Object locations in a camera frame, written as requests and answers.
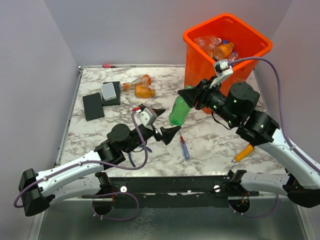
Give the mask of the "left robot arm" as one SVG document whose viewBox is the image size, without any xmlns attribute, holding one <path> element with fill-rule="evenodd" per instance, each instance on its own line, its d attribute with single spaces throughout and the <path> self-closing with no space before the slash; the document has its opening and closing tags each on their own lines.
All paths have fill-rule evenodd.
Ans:
<svg viewBox="0 0 320 240">
<path fill-rule="evenodd" d="M 135 171 L 142 169 L 148 161 L 147 141 L 154 138 L 168 145 L 180 126 L 157 129 L 154 122 L 165 112 L 139 106 L 133 109 L 131 119 L 134 129 L 124 123 L 116 124 L 107 134 L 107 139 L 84 156 L 67 164 L 36 172 L 25 170 L 18 185 L 19 194 L 13 202 L 15 208 L 22 208 L 27 217 L 47 210 L 50 205 L 61 200 L 78 196 L 97 195 L 101 198 L 112 195 L 105 170 L 118 168 Z M 121 166 L 124 153 L 130 153 L 142 146 L 144 160 L 134 167 Z"/>
</svg>

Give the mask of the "Pepsi bottle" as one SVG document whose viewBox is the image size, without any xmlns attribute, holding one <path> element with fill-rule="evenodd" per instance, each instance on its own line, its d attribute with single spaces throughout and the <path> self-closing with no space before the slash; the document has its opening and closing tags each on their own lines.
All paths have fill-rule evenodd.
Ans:
<svg viewBox="0 0 320 240">
<path fill-rule="evenodd" d="M 234 62 L 240 59 L 240 54 L 237 51 L 232 51 L 231 54 L 226 58 L 229 62 Z"/>
</svg>

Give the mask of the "clear white-cap bottle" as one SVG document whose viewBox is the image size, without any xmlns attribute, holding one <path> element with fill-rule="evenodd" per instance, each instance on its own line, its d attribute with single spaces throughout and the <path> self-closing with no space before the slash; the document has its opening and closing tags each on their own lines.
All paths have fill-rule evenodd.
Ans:
<svg viewBox="0 0 320 240">
<path fill-rule="evenodd" d="M 201 36 L 194 39 L 194 43 L 203 51 L 214 50 L 222 39 L 213 35 Z"/>
</svg>

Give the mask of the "tall orange label tea bottle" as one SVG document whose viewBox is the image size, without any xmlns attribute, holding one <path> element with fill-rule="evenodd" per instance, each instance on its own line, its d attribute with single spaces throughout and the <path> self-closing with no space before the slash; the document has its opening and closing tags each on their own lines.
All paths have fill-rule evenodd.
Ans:
<svg viewBox="0 0 320 240">
<path fill-rule="evenodd" d="M 128 91 L 131 89 L 134 89 L 136 86 L 150 86 L 152 82 L 154 81 L 153 77 L 151 77 L 148 74 L 144 74 L 139 76 L 137 79 L 135 79 L 132 82 L 125 82 L 123 84 L 120 84 L 120 90 L 121 91 Z"/>
</svg>

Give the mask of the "green plastic bottle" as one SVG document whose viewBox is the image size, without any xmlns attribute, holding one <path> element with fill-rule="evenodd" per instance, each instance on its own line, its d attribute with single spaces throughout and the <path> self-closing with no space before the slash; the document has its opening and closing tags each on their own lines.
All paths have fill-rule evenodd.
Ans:
<svg viewBox="0 0 320 240">
<path fill-rule="evenodd" d="M 178 95 L 174 101 L 172 111 L 169 114 L 169 122 L 171 126 L 182 126 L 190 112 L 191 108 L 185 102 L 185 100 Z"/>
</svg>

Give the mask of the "small orange juice bottle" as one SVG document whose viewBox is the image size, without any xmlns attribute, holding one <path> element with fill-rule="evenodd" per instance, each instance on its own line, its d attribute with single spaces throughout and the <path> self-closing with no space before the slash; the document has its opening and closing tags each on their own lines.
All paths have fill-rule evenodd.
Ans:
<svg viewBox="0 0 320 240">
<path fill-rule="evenodd" d="M 220 61 L 226 59 L 233 51 L 235 44 L 233 42 L 225 43 L 219 45 L 213 51 L 213 57 Z"/>
</svg>

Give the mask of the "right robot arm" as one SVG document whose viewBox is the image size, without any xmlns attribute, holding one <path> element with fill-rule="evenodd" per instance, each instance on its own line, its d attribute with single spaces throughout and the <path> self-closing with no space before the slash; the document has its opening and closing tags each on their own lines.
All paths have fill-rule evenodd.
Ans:
<svg viewBox="0 0 320 240">
<path fill-rule="evenodd" d="M 234 83 L 227 95 L 219 86 L 211 87 L 211 81 L 203 79 L 191 88 L 177 93 L 190 108 L 209 108 L 236 134 L 253 147 L 258 147 L 276 159 L 286 174 L 262 174 L 238 170 L 232 177 L 229 189 L 240 196 L 244 192 L 262 191 L 288 197 L 293 203 L 312 208 L 320 204 L 320 174 L 295 153 L 285 139 L 280 125 L 267 113 L 255 109 L 260 94 L 246 82 Z"/>
</svg>

